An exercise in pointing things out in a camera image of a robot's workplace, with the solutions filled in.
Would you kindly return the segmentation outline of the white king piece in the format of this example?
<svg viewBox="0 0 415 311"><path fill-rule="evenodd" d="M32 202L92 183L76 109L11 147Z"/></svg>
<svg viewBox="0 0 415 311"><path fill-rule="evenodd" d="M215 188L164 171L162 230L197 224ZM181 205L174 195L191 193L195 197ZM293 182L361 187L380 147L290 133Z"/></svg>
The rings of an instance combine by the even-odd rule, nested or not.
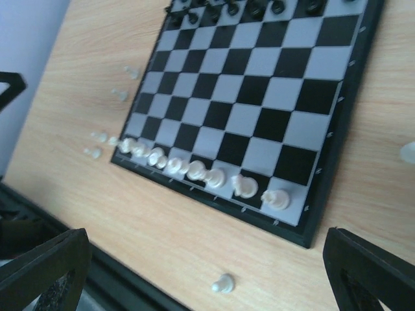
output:
<svg viewBox="0 0 415 311"><path fill-rule="evenodd" d="M191 180L204 180L207 170L203 162L196 160L189 164L186 176Z"/></svg>

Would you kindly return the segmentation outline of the white rook h1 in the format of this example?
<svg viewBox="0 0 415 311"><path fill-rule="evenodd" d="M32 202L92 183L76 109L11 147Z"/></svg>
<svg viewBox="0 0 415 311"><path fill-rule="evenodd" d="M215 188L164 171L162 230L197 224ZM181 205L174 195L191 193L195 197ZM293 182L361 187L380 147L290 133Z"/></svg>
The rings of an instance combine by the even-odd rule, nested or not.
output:
<svg viewBox="0 0 415 311"><path fill-rule="evenodd" d="M289 193L283 189L266 190L261 195L261 201L274 210L286 209L291 201Z"/></svg>

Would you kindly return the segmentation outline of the white knight b1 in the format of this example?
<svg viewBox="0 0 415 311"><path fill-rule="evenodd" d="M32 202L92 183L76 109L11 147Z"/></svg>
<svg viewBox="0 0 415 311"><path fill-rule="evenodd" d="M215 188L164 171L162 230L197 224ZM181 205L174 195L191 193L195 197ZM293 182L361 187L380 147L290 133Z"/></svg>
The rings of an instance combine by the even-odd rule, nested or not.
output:
<svg viewBox="0 0 415 311"><path fill-rule="evenodd" d="M136 157L148 157L150 155L151 149L144 143L136 142L132 147L131 153Z"/></svg>

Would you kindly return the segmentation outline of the white bishop c1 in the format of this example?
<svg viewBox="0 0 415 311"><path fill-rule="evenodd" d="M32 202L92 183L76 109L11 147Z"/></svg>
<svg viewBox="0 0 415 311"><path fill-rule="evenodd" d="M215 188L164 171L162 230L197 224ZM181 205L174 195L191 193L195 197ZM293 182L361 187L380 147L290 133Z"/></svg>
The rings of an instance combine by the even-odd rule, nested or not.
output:
<svg viewBox="0 0 415 311"><path fill-rule="evenodd" d="M164 168L167 165L167 157L164 150L160 147L153 148L147 158L147 163L159 169Z"/></svg>

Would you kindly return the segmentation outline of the white queen piece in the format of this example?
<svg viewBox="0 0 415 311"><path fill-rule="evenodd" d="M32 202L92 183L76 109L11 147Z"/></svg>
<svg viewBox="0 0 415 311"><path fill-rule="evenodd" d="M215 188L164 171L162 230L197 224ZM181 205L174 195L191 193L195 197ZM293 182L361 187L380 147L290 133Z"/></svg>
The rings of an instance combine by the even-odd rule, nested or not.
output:
<svg viewBox="0 0 415 311"><path fill-rule="evenodd" d="M174 157L168 160L165 171L169 174L186 174L188 163L179 157Z"/></svg>

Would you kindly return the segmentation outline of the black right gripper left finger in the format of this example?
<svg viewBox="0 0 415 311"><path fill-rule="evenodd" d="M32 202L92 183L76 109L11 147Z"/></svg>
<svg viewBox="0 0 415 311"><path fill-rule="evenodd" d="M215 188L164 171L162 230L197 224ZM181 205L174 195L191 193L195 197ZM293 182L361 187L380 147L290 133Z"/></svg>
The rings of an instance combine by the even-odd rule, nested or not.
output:
<svg viewBox="0 0 415 311"><path fill-rule="evenodd" d="M1 266L1 310L76 310L91 262L84 228L70 229Z"/></svg>

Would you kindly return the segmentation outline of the white rook a1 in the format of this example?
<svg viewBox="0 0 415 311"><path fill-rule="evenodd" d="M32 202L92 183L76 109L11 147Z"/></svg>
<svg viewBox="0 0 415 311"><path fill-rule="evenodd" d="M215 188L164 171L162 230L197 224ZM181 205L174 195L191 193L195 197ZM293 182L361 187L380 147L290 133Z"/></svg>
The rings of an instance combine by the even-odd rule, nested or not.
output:
<svg viewBox="0 0 415 311"><path fill-rule="evenodd" d="M136 146L136 143L137 141L133 138L125 138L122 141L119 141L117 146L121 153L127 154L132 151L132 149Z"/></svg>

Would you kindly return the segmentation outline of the white knight g1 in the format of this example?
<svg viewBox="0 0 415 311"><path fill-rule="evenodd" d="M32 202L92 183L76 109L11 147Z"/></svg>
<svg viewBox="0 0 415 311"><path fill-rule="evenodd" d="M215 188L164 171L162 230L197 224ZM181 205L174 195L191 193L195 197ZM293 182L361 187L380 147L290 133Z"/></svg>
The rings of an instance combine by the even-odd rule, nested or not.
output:
<svg viewBox="0 0 415 311"><path fill-rule="evenodd" d="M240 174L231 177L234 195L247 199L256 195L258 183L254 178L244 177Z"/></svg>

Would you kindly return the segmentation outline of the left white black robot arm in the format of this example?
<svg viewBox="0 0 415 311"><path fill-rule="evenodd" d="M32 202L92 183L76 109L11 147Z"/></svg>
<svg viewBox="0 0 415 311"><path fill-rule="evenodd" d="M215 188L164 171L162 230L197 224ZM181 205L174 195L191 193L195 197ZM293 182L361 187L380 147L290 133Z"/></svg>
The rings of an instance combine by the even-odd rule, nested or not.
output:
<svg viewBox="0 0 415 311"><path fill-rule="evenodd" d="M1 71L1 83L8 87L1 93L1 111L27 88L25 79L20 73Z"/></svg>

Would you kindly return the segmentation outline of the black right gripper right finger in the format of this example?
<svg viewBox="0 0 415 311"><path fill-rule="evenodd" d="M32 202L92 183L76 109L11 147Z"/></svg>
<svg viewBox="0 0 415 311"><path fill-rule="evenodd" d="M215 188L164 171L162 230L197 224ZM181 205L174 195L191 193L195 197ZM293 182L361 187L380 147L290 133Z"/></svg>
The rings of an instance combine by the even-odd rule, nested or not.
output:
<svg viewBox="0 0 415 311"><path fill-rule="evenodd" d="M329 228L324 266L339 310L414 310L414 265L346 229Z"/></svg>

